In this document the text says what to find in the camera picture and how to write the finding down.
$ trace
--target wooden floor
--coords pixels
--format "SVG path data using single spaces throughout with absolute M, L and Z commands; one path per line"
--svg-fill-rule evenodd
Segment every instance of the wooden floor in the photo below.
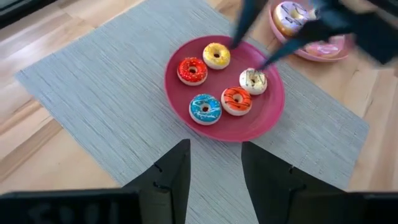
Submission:
M 49 149 L 40 148 L 44 144 L 57 138 L 70 138 L 48 111 L 15 81 L 13 74 L 139 2 L 140 0 L 59 0 L 0 30 L 0 182 L 21 163 L 29 162 L 38 153 L 47 152 L 49 156 L 57 156 Z M 240 8 L 239 0 L 208 2 L 231 20 L 235 19 Z M 394 76 L 394 73 L 398 76 L 398 69 L 391 66 L 375 69 L 366 56 L 359 57 L 364 60 L 354 61 L 356 64 L 352 74 L 336 74 L 328 78 L 323 77 L 325 74 L 319 74 L 309 79 L 364 118 L 371 127 L 349 189 L 398 190 L 398 78 Z M 18 164 L 5 162 L 6 157 L 16 155 L 20 156 Z M 93 162 L 87 159 L 86 154 L 81 156 L 85 159 L 80 162 Z M 91 178 L 109 177 L 99 172 L 91 175 Z M 40 188 L 40 183 L 37 185 L 33 188 Z

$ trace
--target gray woven placemat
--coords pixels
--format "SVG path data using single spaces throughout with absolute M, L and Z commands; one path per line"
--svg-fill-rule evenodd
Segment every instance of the gray woven placemat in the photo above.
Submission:
M 163 90 L 165 65 L 181 44 L 202 35 L 228 35 L 232 28 L 201 0 L 147 0 L 17 78 L 120 184 L 190 138 L 187 223 L 256 223 L 241 145 L 194 133 L 171 111 Z M 285 111 L 277 126 L 254 142 L 345 188 L 367 124 L 285 63 L 277 66 Z

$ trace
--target blue frosted donut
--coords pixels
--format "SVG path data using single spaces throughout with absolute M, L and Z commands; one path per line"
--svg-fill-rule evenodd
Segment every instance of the blue frosted donut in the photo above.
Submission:
M 221 103 L 214 96 L 199 94 L 189 104 L 189 114 L 198 124 L 214 124 L 221 117 Z

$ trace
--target donut hole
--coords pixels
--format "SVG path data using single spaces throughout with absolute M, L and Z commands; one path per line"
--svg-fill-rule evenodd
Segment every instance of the donut hole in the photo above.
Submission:
M 208 105 L 207 103 L 204 103 L 204 104 L 202 104 L 202 106 L 200 107 L 200 109 L 201 109 L 203 112 L 207 112 L 207 111 L 210 110 L 210 105 Z
M 235 94 L 232 96 L 235 102 L 241 103 L 243 101 L 243 97 L 240 94 Z
M 249 79 L 252 85 L 254 85 L 257 82 L 257 78 L 254 74 L 250 74 Z
M 301 17 L 300 13 L 296 9 L 291 10 L 289 14 L 293 19 L 299 19 Z
M 188 70 L 189 70 L 190 73 L 196 73 L 198 71 L 198 69 L 196 67 L 193 67 L 193 66 L 189 67 Z

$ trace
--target plate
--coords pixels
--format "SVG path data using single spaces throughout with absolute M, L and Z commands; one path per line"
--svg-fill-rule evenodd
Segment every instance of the plate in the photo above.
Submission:
M 284 2 L 284 1 L 286 1 L 286 0 L 271 1 L 271 5 L 268 7 L 268 12 L 267 12 L 268 20 L 271 25 L 271 29 L 272 29 L 273 33 L 275 34 L 275 36 L 277 37 L 277 39 L 282 43 L 286 42 L 287 38 L 279 31 L 279 29 L 274 24 L 274 20 L 272 18 L 272 12 L 276 8 L 276 6 L 279 5 L 279 3 Z M 289 1 L 297 2 L 297 3 L 301 4 L 308 11 L 312 9 L 311 5 L 309 5 L 309 3 L 308 3 L 308 0 L 289 0 Z M 351 49 L 353 48 L 353 45 L 354 44 L 353 44 L 352 36 L 345 35 L 343 49 L 332 58 L 324 58 L 324 57 L 311 55 L 302 49 L 296 50 L 294 53 L 300 57 L 303 57 L 307 60 L 311 60 L 314 62 L 336 62 L 336 61 L 339 61 L 341 59 L 348 57 L 348 54 L 350 53 Z
M 178 78 L 179 63 L 187 57 L 202 59 L 203 49 L 212 42 L 228 46 L 232 38 L 222 35 L 209 35 L 193 39 L 183 44 L 170 58 L 165 70 L 165 93 L 171 108 L 177 116 L 194 131 L 212 139 L 230 142 L 243 142 L 259 137 L 269 131 L 279 120 L 285 102 L 283 81 L 275 66 L 264 72 L 267 75 L 267 90 L 252 96 L 252 108 L 244 116 L 237 117 L 222 111 L 220 120 L 210 126 L 200 125 L 190 117 L 189 103 L 198 94 L 206 93 L 220 100 L 222 92 L 232 86 L 239 86 L 239 76 L 249 67 L 258 67 L 266 60 L 265 55 L 251 44 L 242 41 L 231 51 L 231 62 L 223 70 L 208 68 L 206 81 L 198 86 L 188 86 Z

